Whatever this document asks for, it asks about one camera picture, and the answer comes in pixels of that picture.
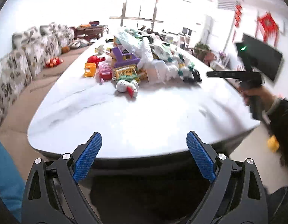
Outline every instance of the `blue cloth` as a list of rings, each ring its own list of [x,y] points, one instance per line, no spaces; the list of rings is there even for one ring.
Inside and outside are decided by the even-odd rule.
[[[0,142],[0,197],[8,210],[21,222],[25,184],[11,156]]]

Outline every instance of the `potted plant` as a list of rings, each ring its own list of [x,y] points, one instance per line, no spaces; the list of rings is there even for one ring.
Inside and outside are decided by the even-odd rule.
[[[208,66],[210,62],[216,58],[209,46],[203,44],[201,41],[199,41],[194,47],[194,56]]]

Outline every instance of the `pile of clutter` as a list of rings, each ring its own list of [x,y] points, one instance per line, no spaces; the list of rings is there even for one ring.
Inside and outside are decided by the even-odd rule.
[[[200,83],[199,72],[190,58],[178,53],[170,44],[162,41],[154,33],[124,29],[114,35],[112,48],[104,50],[104,45],[95,48],[96,55],[85,63],[85,77],[94,76],[99,70],[100,82],[116,81],[118,92],[128,92],[137,97],[139,83],[148,80],[150,84],[162,83],[181,78],[185,83]],[[105,62],[106,53],[112,57],[111,65]]]

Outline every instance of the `metal screw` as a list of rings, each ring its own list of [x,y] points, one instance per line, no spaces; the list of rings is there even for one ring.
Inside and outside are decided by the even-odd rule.
[[[248,162],[249,164],[253,164],[253,163],[254,163],[253,159],[251,159],[251,158],[248,158],[248,159],[247,159],[247,162]]]
[[[36,164],[41,163],[41,158],[36,158],[34,162],[35,162]]]
[[[219,159],[221,159],[221,160],[225,160],[225,159],[226,159],[226,155],[220,153],[220,154],[219,154]]]
[[[62,158],[63,158],[64,160],[70,159],[70,154],[69,154],[69,153],[65,153],[65,154],[62,156]]]

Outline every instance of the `blue gripper pad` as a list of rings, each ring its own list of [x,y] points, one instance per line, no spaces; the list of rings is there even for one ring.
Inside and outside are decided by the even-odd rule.
[[[208,179],[212,183],[216,178],[214,173],[214,163],[192,132],[187,134],[186,144],[203,178]]]
[[[100,148],[102,146],[102,136],[100,133],[96,133],[91,142],[82,152],[78,160],[76,161],[75,171],[73,179],[75,182],[79,182],[84,179],[92,166]]]

